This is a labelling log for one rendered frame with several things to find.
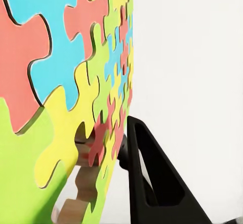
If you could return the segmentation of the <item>jigsaw puzzle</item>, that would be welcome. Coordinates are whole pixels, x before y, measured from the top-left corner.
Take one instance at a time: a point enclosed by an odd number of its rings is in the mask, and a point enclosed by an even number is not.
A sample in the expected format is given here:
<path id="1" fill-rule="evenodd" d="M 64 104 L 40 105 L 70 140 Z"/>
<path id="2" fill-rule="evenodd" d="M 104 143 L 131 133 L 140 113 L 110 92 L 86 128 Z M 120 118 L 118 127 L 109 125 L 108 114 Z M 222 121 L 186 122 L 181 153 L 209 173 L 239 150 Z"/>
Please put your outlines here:
<path id="1" fill-rule="evenodd" d="M 0 0 L 0 224 L 100 223 L 133 73 L 133 0 Z"/>

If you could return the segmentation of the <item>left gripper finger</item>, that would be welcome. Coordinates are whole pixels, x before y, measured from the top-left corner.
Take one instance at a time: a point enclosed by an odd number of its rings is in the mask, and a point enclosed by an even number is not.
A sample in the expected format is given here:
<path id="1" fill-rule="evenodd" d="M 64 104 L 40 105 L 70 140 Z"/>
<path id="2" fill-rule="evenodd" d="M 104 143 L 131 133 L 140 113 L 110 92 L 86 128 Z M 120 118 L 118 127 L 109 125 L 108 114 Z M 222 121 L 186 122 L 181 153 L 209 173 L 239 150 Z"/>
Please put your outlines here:
<path id="1" fill-rule="evenodd" d="M 213 224 L 146 124 L 127 117 L 131 224 Z M 158 203 L 147 204 L 140 154 Z"/>

